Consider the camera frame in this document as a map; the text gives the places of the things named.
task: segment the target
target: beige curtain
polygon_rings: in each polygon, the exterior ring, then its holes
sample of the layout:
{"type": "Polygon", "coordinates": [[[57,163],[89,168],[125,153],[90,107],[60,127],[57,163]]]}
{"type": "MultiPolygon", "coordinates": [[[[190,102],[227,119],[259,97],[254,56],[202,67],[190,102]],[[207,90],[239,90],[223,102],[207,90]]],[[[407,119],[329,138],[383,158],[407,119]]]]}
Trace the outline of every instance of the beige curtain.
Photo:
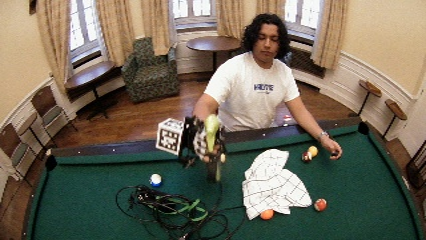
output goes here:
{"type": "Polygon", "coordinates": [[[281,18],[285,16],[285,0],[257,0],[255,14],[274,13],[281,18]]]}
{"type": "Polygon", "coordinates": [[[144,0],[142,15],[146,37],[152,37],[154,54],[165,55],[177,42],[173,1],[144,0]]]}
{"type": "Polygon", "coordinates": [[[97,0],[96,8],[109,60],[122,66],[133,52],[133,24],[126,0],[97,0]]]}
{"type": "Polygon", "coordinates": [[[242,0],[215,0],[217,34],[241,39],[242,25],[242,0]]]}
{"type": "Polygon", "coordinates": [[[38,31],[58,90],[69,74],[69,1],[38,0],[38,31]]]}
{"type": "Polygon", "coordinates": [[[323,0],[321,9],[311,59],[318,66],[334,69],[342,47],[347,0],[323,0]]]}

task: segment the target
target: yellow ball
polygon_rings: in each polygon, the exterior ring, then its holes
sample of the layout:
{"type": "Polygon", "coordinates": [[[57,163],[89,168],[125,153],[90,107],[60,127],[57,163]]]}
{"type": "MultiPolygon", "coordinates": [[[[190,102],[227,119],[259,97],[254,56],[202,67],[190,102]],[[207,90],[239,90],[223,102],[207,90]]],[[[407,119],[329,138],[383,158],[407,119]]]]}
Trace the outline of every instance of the yellow ball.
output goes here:
{"type": "Polygon", "coordinates": [[[310,146],[307,152],[310,152],[311,157],[315,157],[318,154],[318,148],[315,146],[310,146]]]}

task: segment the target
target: man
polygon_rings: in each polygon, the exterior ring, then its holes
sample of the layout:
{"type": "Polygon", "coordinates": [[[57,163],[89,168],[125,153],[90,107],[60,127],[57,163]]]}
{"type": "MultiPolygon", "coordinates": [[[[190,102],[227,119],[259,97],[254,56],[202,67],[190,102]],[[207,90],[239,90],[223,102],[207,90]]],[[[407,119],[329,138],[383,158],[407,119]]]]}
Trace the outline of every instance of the man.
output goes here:
{"type": "Polygon", "coordinates": [[[291,70],[277,59],[290,51],[289,42],[279,17],[259,14],[245,28],[245,53],[217,69],[193,115],[203,120],[218,112],[226,131],[266,128],[273,126],[277,105],[285,102],[297,123],[337,160],[342,148],[318,126],[299,97],[291,70]]]}

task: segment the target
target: white t-shirt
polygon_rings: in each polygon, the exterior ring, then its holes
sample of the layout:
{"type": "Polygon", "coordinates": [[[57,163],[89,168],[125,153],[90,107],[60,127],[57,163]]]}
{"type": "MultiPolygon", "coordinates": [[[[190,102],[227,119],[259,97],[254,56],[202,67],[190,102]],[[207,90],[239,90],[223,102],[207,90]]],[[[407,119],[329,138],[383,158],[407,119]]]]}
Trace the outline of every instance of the white t-shirt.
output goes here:
{"type": "Polygon", "coordinates": [[[291,69],[277,59],[270,69],[261,68],[251,52],[219,66],[203,93],[219,104],[218,118],[227,131],[270,127],[278,104],[299,96],[291,69]]]}

